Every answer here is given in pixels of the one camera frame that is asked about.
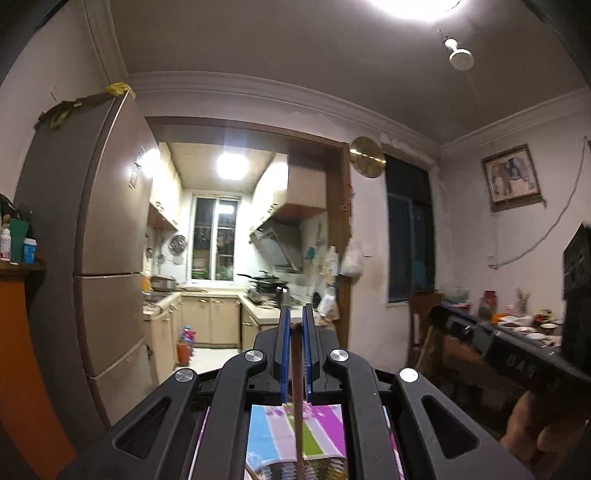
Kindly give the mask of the person's right hand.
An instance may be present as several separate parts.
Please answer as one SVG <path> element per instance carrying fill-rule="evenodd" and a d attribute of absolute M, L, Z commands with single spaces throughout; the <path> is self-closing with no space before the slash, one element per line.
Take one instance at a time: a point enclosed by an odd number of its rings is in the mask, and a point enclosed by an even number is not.
<path fill-rule="evenodd" d="M 558 410 L 526 391 L 513 408 L 500 444 L 532 470 L 545 468 L 552 473 L 581 440 L 588 423 L 585 413 Z"/>

